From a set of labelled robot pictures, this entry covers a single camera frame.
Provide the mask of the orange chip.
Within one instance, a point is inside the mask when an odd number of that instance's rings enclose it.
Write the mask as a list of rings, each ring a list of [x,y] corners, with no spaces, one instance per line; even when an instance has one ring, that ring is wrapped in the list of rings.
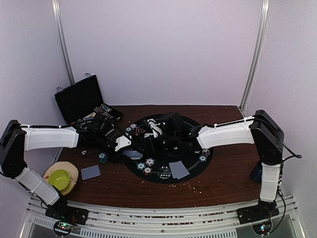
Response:
[[[146,176],[150,175],[152,173],[152,168],[150,168],[150,167],[144,168],[143,173]]]

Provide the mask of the playing card deck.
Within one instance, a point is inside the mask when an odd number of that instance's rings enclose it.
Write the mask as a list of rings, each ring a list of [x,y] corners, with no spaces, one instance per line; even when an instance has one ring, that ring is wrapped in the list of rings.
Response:
[[[139,160],[143,157],[143,154],[135,150],[124,150],[123,155],[129,157],[132,160]]]

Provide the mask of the blue green chip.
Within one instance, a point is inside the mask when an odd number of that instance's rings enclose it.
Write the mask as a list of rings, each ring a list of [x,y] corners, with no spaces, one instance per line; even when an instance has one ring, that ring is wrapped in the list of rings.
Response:
[[[204,156],[204,155],[200,155],[200,156],[199,156],[199,161],[200,161],[200,162],[206,162],[206,161],[207,161],[207,157]]]

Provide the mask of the clear dealer button disc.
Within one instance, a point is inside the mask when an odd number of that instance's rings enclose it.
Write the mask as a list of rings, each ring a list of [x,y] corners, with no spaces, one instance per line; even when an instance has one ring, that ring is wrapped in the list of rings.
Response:
[[[168,166],[161,166],[158,169],[158,177],[161,179],[168,179],[171,176],[171,170]]]

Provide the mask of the green fifty chip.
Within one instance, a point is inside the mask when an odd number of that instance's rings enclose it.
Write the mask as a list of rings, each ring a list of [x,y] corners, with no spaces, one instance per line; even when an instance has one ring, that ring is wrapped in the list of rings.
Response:
[[[146,167],[146,165],[143,162],[140,162],[140,163],[137,164],[137,169],[138,170],[143,170],[145,167]]]

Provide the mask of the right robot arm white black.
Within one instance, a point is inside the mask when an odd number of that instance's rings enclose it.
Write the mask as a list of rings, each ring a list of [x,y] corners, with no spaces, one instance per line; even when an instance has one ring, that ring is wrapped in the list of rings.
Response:
[[[264,111],[240,120],[199,125],[190,130],[184,128],[179,113],[170,112],[158,119],[146,118],[144,124],[152,133],[148,137],[148,150],[157,153],[177,148],[186,152],[203,152],[214,147],[250,144],[257,150],[262,166],[260,204],[254,207],[254,215],[264,219],[273,211],[282,173],[284,132]]]

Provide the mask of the blue ten chip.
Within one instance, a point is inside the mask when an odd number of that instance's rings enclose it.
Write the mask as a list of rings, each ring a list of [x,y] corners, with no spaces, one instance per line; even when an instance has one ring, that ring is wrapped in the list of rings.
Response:
[[[137,125],[136,125],[135,123],[133,123],[133,124],[130,125],[130,127],[131,127],[132,129],[135,129],[135,128],[137,127]]]

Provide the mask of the blue ten chips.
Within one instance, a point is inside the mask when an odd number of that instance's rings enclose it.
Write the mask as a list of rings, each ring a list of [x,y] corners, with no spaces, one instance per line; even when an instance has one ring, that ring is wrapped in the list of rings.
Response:
[[[202,155],[205,157],[208,157],[210,155],[210,150],[209,149],[203,149],[202,150]]]

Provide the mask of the white blue chip stack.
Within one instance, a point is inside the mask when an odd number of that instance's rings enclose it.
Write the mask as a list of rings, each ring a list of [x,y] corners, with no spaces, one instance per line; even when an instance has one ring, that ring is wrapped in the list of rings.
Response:
[[[151,167],[151,166],[153,166],[154,164],[155,164],[155,161],[154,161],[153,158],[147,158],[147,159],[146,159],[146,165],[147,165],[147,166]]]

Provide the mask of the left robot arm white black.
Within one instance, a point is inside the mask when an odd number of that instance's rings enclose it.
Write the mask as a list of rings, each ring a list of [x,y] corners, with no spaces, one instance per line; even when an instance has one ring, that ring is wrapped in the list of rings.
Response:
[[[60,220],[71,216],[71,209],[62,202],[62,194],[48,184],[25,161],[25,152],[51,148],[94,148],[112,154],[134,145],[132,136],[123,133],[116,139],[105,131],[106,119],[68,125],[30,125],[11,120],[0,138],[0,174],[25,186],[48,206]]]

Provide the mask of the red black triangle marker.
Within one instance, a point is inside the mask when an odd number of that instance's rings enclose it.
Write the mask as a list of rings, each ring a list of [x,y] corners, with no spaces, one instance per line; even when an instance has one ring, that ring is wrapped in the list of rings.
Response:
[[[145,129],[142,129],[142,128],[140,128],[140,127],[136,127],[136,129],[135,129],[135,135],[136,136],[138,136],[139,134],[143,134],[143,133],[145,133],[146,132],[146,130]]]

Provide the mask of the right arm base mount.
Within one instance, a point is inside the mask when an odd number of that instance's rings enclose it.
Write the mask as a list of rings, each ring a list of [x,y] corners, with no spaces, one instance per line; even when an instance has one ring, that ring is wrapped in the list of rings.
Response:
[[[260,236],[268,235],[273,229],[272,218],[279,215],[276,202],[259,200],[257,205],[240,208],[237,216],[240,225],[252,223],[253,231]]]

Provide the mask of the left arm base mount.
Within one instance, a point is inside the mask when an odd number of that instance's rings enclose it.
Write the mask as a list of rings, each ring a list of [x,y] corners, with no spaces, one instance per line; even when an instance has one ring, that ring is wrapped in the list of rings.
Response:
[[[87,209],[69,206],[65,198],[60,198],[53,205],[42,204],[46,207],[45,215],[56,219],[53,231],[58,237],[69,235],[76,226],[85,225],[88,219]]]

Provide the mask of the card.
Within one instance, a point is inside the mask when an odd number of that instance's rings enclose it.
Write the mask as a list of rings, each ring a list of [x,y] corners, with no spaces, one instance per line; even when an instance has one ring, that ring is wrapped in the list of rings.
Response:
[[[190,174],[188,169],[182,163],[182,161],[177,161],[174,163],[176,164],[176,168],[177,168],[177,178],[176,179],[182,179]]]
[[[170,170],[171,170],[171,174],[172,174],[172,177],[174,179],[177,178],[177,168],[176,168],[176,164],[175,163],[169,163],[169,167],[170,167]]]

